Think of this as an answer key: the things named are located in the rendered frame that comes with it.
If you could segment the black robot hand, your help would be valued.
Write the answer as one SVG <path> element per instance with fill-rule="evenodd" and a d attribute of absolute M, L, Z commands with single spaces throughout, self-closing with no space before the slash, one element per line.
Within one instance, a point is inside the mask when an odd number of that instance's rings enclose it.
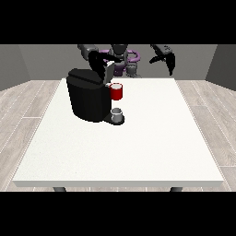
<path fill-rule="evenodd" d="M 88 63 L 93 71 L 95 71 L 100 78 L 105 77 L 105 66 L 107 65 L 104 62 L 104 59 L 108 61 L 114 61 L 115 63 L 120 63 L 121 60 L 116 58 L 113 55 L 107 53 L 99 53 L 97 51 L 91 51 L 88 54 Z"/>
<path fill-rule="evenodd" d="M 157 54 L 153 58 L 150 59 L 150 63 L 154 64 L 158 61 L 162 61 L 166 63 L 166 66 L 168 67 L 169 74 L 172 75 L 173 70 L 175 68 L 175 54 L 174 53 L 167 53 L 167 54 Z"/>

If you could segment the pale grey machine lid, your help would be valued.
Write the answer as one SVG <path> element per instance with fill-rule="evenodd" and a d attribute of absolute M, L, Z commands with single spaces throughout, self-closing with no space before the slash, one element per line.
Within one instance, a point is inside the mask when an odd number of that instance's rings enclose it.
<path fill-rule="evenodd" d="M 114 71 L 114 61 L 109 61 L 105 66 L 105 76 L 103 79 L 103 83 L 107 84 L 110 83 L 113 78 L 113 71 Z"/>

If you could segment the black coffee machine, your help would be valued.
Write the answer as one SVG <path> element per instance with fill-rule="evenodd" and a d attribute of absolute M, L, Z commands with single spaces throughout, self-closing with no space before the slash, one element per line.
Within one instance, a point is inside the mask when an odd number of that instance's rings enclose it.
<path fill-rule="evenodd" d="M 95 71 L 74 68 L 68 72 L 66 84 L 75 116 L 93 123 L 124 123 L 123 114 L 119 118 L 112 114 L 111 90 Z"/>

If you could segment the red pod holder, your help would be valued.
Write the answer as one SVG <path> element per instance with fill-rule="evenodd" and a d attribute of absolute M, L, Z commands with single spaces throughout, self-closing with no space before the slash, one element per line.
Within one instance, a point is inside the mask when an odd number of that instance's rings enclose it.
<path fill-rule="evenodd" d="M 112 83 L 110 85 L 111 99 L 120 100 L 123 97 L 123 85 L 120 83 Z"/>

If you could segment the small grey cup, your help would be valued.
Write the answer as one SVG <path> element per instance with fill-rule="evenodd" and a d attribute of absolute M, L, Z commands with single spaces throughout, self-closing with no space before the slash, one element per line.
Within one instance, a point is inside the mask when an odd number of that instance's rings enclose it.
<path fill-rule="evenodd" d="M 112 121 L 115 123 L 119 123 L 123 119 L 123 112 L 120 108 L 113 108 L 111 110 Z"/>

